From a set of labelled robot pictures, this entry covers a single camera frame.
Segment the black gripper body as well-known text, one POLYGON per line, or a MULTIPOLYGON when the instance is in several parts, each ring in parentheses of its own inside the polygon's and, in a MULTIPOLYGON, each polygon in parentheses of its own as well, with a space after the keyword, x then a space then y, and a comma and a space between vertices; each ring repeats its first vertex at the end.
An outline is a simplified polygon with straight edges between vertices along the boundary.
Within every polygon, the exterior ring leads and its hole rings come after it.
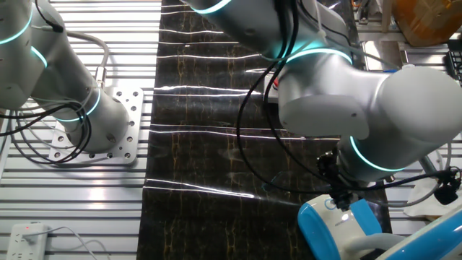
POLYGON ((358 200, 357 194, 343 188, 343 186, 350 186, 352 183, 348 182, 338 170, 328 169, 324 176, 331 182, 329 194, 335 203, 354 203, 358 200))

